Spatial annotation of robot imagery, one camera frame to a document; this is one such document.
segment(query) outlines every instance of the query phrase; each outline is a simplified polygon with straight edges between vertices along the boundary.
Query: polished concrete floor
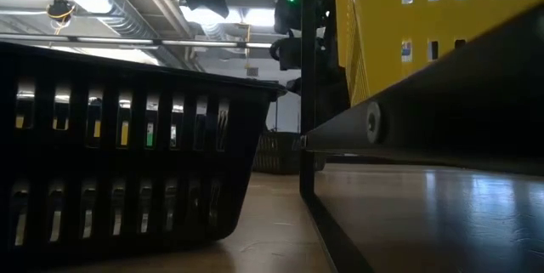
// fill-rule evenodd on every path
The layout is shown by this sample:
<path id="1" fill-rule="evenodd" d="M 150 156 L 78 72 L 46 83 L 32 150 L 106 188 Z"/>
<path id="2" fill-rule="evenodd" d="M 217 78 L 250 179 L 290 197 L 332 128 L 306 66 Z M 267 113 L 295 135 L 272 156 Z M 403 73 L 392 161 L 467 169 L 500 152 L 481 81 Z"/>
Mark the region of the polished concrete floor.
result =
<path id="1" fill-rule="evenodd" d="M 315 191 L 376 273 L 544 272 L 544 179 L 327 164 Z"/>
<path id="2" fill-rule="evenodd" d="M 209 247 L 62 272 L 330 272 L 298 176 L 252 175 L 236 231 Z"/>

